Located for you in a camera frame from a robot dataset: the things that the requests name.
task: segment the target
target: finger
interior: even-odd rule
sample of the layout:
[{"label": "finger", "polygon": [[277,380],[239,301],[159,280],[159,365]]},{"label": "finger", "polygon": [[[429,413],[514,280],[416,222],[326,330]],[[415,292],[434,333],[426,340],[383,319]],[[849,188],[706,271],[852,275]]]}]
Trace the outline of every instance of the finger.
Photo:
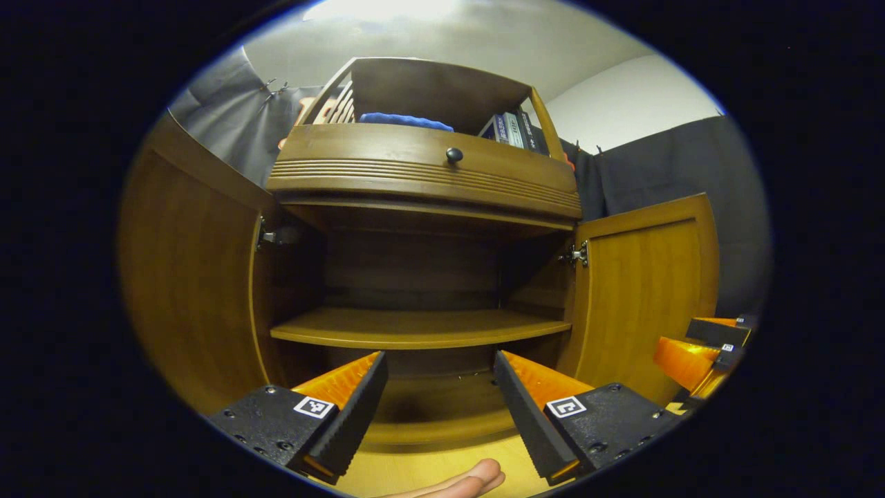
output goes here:
[{"label": "finger", "polygon": [[497,475],[496,478],[492,479],[488,484],[483,486],[482,489],[480,490],[480,493],[477,494],[477,496],[483,496],[485,493],[488,493],[489,491],[495,489],[496,487],[501,486],[501,483],[503,483],[506,478],[507,478],[507,475],[504,474],[503,472],[501,472],[500,474]]},{"label": "finger", "polygon": [[451,486],[422,494],[418,498],[476,498],[480,495],[485,484],[478,477],[468,476]]},{"label": "finger", "polygon": [[443,482],[434,484],[432,486],[422,487],[421,489],[415,489],[413,491],[406,491],[404,493],[388,494],[386,496],[382,496],[381,498],[417,498],[418,496],[421,496],[423,494],[433,493],[434,491],[445,489],[468,477],[476,477],[481,479],[483,483],[489,483],[497,478],[498,474],[500,473],[500,463],[491,458],[484,458],[480,460],[476,465],[474,465],[473,468],[469,471],[458,474],[453,478],[445,479]]}]

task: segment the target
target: dark curtain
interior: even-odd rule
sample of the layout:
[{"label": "dark curtain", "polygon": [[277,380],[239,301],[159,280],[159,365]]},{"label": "dark curtain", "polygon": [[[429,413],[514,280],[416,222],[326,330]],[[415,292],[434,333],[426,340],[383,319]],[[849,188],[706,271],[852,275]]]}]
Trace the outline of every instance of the dark curtain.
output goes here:
[{"label": "dark curtain", "polygon": [[726,116],[690,122],[609,151],[563,149],[575,165],[583,221],[706,192],[720,244],[717,316],[760,312],[773,238],[756,165]]},{"label": "dark curtain", "polygon": [[[169,105],[197,142],[261,188],[280,153],[280,140],[289,135],[301,112],[299,101],[322,90],[316,86],[272,92],[265,83],[240,47],[206,68]],[[283,82],[276,83],[282,87]]]}]

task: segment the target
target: metal clip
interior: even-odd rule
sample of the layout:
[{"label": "metal clip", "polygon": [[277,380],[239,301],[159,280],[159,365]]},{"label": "metal clip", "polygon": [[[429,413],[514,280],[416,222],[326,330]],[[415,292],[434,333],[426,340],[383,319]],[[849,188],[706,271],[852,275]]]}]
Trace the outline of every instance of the metal clip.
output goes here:
[{"label": "metal clip", "polygon": [[290,245],[297,242],[300,234],[295,227],[279,227],[275,231],[267,231],[265,229],[265,217],[261,216],[260,226],[258,227],[258,240],[255,242],[255,250],[261,249],[264,243],[274,245]]}]

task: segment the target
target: blue towel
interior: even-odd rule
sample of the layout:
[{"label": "blue towel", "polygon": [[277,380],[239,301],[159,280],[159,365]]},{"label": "blue towel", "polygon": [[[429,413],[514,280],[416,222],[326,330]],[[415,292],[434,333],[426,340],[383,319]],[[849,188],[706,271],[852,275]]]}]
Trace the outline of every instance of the blue towel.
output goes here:
[{"label": "blue towel", "polygon": [[425,120],[424,118],[416,118],[414,116],[402,116],[399,114],[385,113],[365,113],[359,116],[361,123],[381,123],[381,124],[399,124],[405,126],[418,126],[422,128],[442,129],[445,131],[455,131],[449,125],[442,124],[439,121]]}]

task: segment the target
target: metal hinge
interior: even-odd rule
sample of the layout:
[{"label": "metal hinge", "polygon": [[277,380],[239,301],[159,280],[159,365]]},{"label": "metal hinge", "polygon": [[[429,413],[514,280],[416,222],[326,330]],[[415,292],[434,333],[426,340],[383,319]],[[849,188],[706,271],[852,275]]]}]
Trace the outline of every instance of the metal hinge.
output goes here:
[{"label": "metal hinge", "polygon": [[258,227],[258,240],[255,241],[255,250],[261,249],[263,244],[287,245],[294,244],[300,237],[295,227],[279,227],[275,231],[265,229],[265,217],[259,218],[261,225]]},{"label": "metal hinge", "polygon": [[587,260],[587,241],[585,240],[581,242],[580,251],[575,251],[574,244],[572,244],[572,246],[568,248],[568,252],[559,256],[558,259],[563,262],[571,262],[572,267],[575,266],[575,263],[578,260],[581,260],[581,264],[586,268],[589,265]]}]

